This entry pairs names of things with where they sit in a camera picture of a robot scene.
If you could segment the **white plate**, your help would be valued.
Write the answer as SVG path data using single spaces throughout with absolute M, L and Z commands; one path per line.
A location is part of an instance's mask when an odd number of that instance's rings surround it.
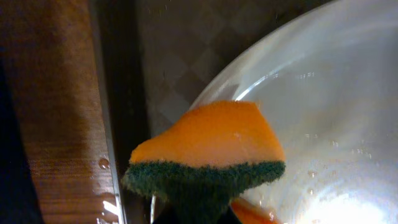
M 397 2 L 333 1 L 231 62 L 194 101 L 257 103 L 285 174 L 245 192 L 281 223 L 397 222 Z

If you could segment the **orange green sponge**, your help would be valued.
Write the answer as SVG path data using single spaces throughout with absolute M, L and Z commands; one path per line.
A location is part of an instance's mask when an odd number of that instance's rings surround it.
M 264 223 L 239 196 L 284 172 L 283 148 L 257 104 L 216 101 L 138 145 L 122 183 L 169 205 L 157 223 Z

